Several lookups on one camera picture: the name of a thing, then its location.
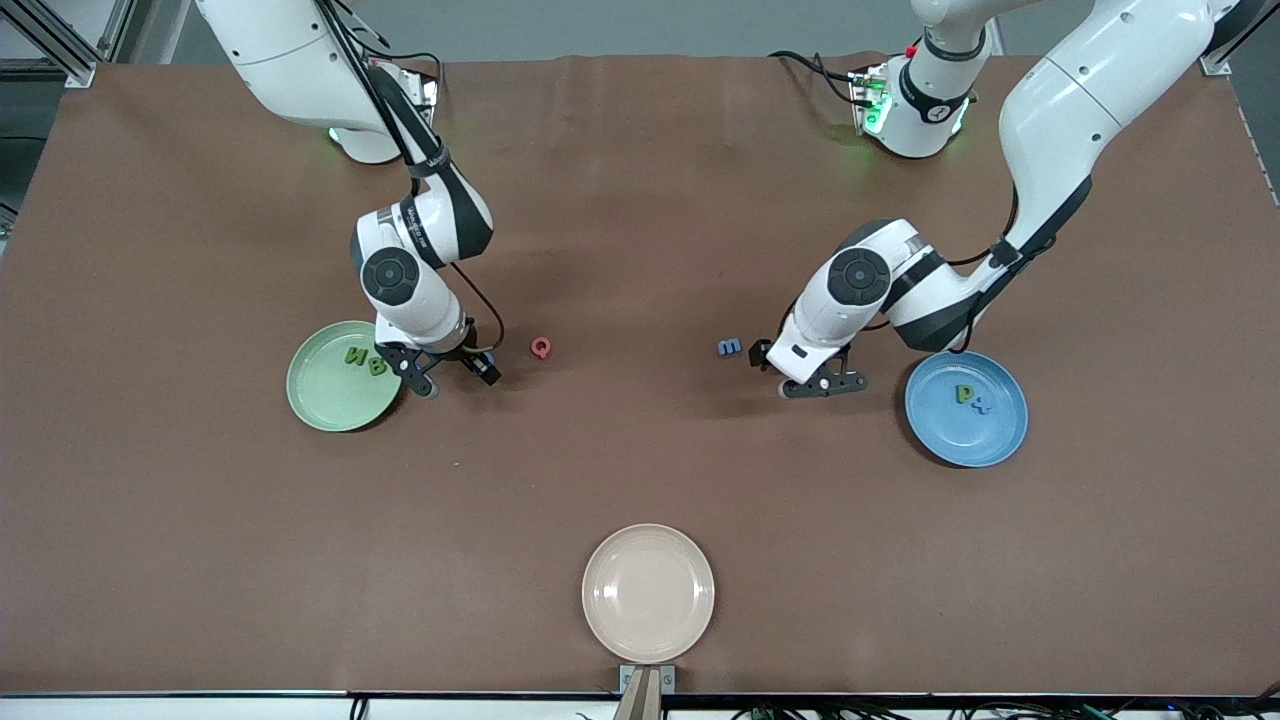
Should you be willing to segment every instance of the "beige plate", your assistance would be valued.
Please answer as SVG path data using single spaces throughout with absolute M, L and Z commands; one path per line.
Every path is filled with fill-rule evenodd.
M 582 574 L 586 624 L 604 647 L 631 662 L 666 662 L 694 647 L 714 603 L 707 556 L 666 525 L 613 533 Z

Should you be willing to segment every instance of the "green plate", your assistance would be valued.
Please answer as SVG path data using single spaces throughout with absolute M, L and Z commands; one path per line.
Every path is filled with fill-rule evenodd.
M 302 343 L 284 384 L 289 407 L 303 423 L 340 433 L 376 420 L 401 379 L 374 350 L 374 324 L 347 320 Z

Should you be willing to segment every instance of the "plate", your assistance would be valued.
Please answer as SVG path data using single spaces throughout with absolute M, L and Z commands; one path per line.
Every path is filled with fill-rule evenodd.
M 666 525 L 613 533 L 582 574 L 586 624 L 611 652 L 641 665 L 666 662 L 694 647 L 714 603 L 707 556 Z
M 399 377 L 374 350 L 374 324 L 362 320 L 334 323 L 308 337 L 284 380 L 293 413 L 332 433 L 376 420 L 399 386 Z
M 940 352 L 906 382 L 906 419 L 947 462 L 987 468 L 1027 437 L 1027 397 L 1005 368 L 977 352 Z

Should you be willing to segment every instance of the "black cable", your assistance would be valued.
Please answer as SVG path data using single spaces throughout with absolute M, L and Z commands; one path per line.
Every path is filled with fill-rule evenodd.
M 800 55 L 799 53 L 792 53 L 790 50 L 778 50 L 777 53 L 769 53 L 768 56 L 769 58 L 782 58 L 785 60 L 795 60 L 796 63 L 800 63 L 801 65 L 809 68 L 810 70 L 813 70 L 815 73 L 823 73 L 823 74 L 826 74 L 831 79 L 840 79 L 840 81 L 845 81 L 845 82 L 849 81 L 849 76 L 840 76 L 840 74 L 832 73 L 831 70 L 828 70 L 826 68 L 819 68 L 818 65 L 813 64 L 813 61 L 809 60 L 809 58 L 805 58 L 804 55 Z
M 964 260 L 947 260 L 947 265 L 951 265 L 952 268 L 960 268 L 963 265 L 977 263 L 978 260 L 982 260 L 987 255 L 991 255 L 991 250 L 983 250 L 982 252 L 974 255 L 973 258 L 965 258 Z
M 1012 229 L 1014 227 L 1014 219 L 1016 217 L 1018 217 L 1018 188 L 1015 187 L 1014 201 L 1009 205 L 1009 219 L 1005 220 L 1005 229 L 1000 231 L 1000 237 L 1005 237 L 1006 234 L 1009 234 L 1009 231 Z M 947 260 L 947 265 L 951 265 L 952 268 L 960 268 L 970 263 L 977 263 L 978 260 L 984 259 L 987 255 L 991 255 L 989 249 L 983 250 L 982 252 L 974 255 L 973 258 L 965 258 L 964 260 Z
M 367 28 L 365 26 L 356 26 L 356 27 L 348 28 L 348 29 L 351 29 L 351 32 L 367 32 L 369 35 L 374 36 L 375 40 L 378 40 L 379 45 L 381 45 L 383 47 L 385 47 L 388 50 L 392 49 L 392 44 L 387 42 L 387 38 L 383 37 L 383 33 L 378 32 L 376 29 L 371 29 L 371 28 Z
M 365 720 L 369 715 L 369 698 L 356 696 L 351 701 L 351 710 L 347 711 L 347 720 Z
M 803 55 L 799 55 L 799 54 L 792 53 L 790 50 L 778 50 L 777 53 L 771 53 L 769 58 L 782 58 L 785 60 L 796 60 L 797 63 L 800 63 L 805 68 L 809 68 L 810 70 L 813 70 L 813 72 L 818 73 L 819 76 L 822 76 L 822 79 L 827 81 L 827 87 L 829 87 L 831 91 L 836 94 L 836 97 L 840 97 L 841 100 L 844 100 L 845 102 L 849 102 L 850 105 L 858 105 L 859 108 L 870 108 L 872 106 L 872 104 L 868 102 L 867 100 L 854 100 L 852 97 L 849 97 L 847 95 L 845 95 L 844 92 L 841 92 L 840 88 L 836 87 L 835 81 L 838 79 L 841 82 L 849 82 L 849 76 L 847 74 L 838 74 L 838 73 L 833 73 L 833 72 L 828 70 L 827 65 L 824 65 L 822 63 L 822 55 L 819 55 L 817 53 L 813 54 L 813 60 L 809 60 L 809 59 L 804 58 Z M 854 68 L 854 69 L 851 69 L 849 72 L 850 73 L 858 73 L 858 72 L 863 72 L 863 70 L 865 70 L 867 68 L 870 68 L 870 67 L 872 65 L 863 65 L 860 68 Z
M 360 81 L 361 87 L 369 96 L 369 101 L 372 102 L 374 109 L 378 111 L 378 117 L 383 120 L 383 124 L 387 126 L 387 132 L 392 136 L 392 141 L 396 142 L 396 149 L 399 150 L 406 164 L 412 164 L 413 159 L 408 152 L 408 146 L 406 145 L 404 138 L 401 137 L 399 128 L 396 126 L 396 118 L 392 117 L 392 111 L 390 108 L 387 106 L 387 101 L 378 94 L 378 90 L 374 88 L 372 79 L 369 77 L 364 60 L 351 45 L 349 38 L 352 35 L 347 31 L 347 26 L 342 24 L 342 20 L 338 18 L 338 12 L 333 8 L 334 1 L 335 0 L 315 0 L 316 9 L 320 10 L 320 15 L 329 27 L 329 32 L 333 35 L 334 42 L 338 44 L 338 47 L 342 50 L 343 55 L 346 55 L 347 64 L 356 74 L 356 79 Z
M 1242 35 L 1240 38 L 1236 40 L 1234 45 L 1231 45 L 1231 49 L 1222 54 L 1221 61 L 1225 63 L 1226 59 L 1231 56 L 1231 53 L 1235 53 L 1240 47 L 1240 45 L 1244 45 L 1244 41 L 1248 40 L 1251 35 L 1253 35 L 1253 31 L 1262 27 L 1262 23 L 1270 20 L 1271 15 L 1276 14 L 1276 10 L 1280 10 L 1280 5 L 1276 5 L 1270 10 L 1267 10 L 1267 14 L 1262 15 L 1262 19 L 1260 19 L 1257 23 L 1253 24 L 1253 27 L 1251 27 L 1244 35 Z
M 836 87 L 836 82 L 831 79 L 831 72 L 827 70 L 827 65 L 822 64 L 822 55 L 814 53 L 813 61 L 818 64 L 818 69 L 822 72 L 822 79 L 827 81 L 827 87 L 829 87 L 831 91 L 836 94 L 836 97 L 840 97 L 845 102 L 849 102 L 850 105 L 856 105 L 859 108 L 872 106 L 872 102 L 869 100 L 854 100 L 852 97 L 849 97 L 844 92 L 841 92 L 838 87 Z M 845 82 L 849 82 L 847 76 L 845 77 Z
M 460 268 L 457 263 L 449 263 L 449 266 L 452 266 L 453 270 L 458 273 L 458 277 L 462 278 L 462 282 L 467 283 L 467 286 L 471 287 L 471 292 L 476 293 L 476 297 L 480 299 L 480 302 L 484 302 L 485 307 L 489 309 L 489 313 L 493 314 L 493 319 L 498 322 L 498 340 L 495 340 L 493 345 L 490 345 L 489 347 L 463 347 L 462 350 L 466 350 L 472 355 L 479 355 L 481 352 L 489 352 L 490 350 L 497 350 L 502 347 L 502 341 L 507 338 L 507 324 L 502 322 L 502 315 L 498 313 L 498 309 L 493 306 L 493 302 L 489 302 L 489 299 L 485 296 L 485 293 L 480 292 L 480 288 L 476 287 L 476 283 L 471 282 L 471 278 L 468 278 L 467 274 L 462 272 L 462 268 Z
M 347 28 L 347 29 L 348 31 L 353 31 L 353 29 L 357 29 L 357 28 Z M 372 32 L 374 35 L 378 35 L 375 31 L 371 31 L 371 29 L 369 32 Z M 376 47 L 370 47 L 365 41 L 360 40 L 355 35 L 352 35 L 351 38 L 355 40 L 357 45 L 360 45 L 361 47 L 364 47 L 365 51 L 367 51 L 370 55 L 372 55 L 375 58 L 379 58 L 381 60 L 413 60 L 413 59 L 419 59 L 419 58 L 426 58 L 426 59 L 431 60 L 433 63 L 435 63 L 435 74 L 440 78 L 440 85 L 444 85 L 444 61 L 440 60 L 435 55 L 435 53 L 406 53 L 403 55 L 393 55 L 390 53 L 384 53 L 381 50 L 378 50 Z

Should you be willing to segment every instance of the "blue plate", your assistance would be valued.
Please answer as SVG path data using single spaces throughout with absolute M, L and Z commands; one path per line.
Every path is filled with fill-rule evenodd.
M 906 380 L 906 419 L 934 455 L 964 468 L 1006 460 L 1027 437 L 1027 397 L 977 352 L 940 352 Z

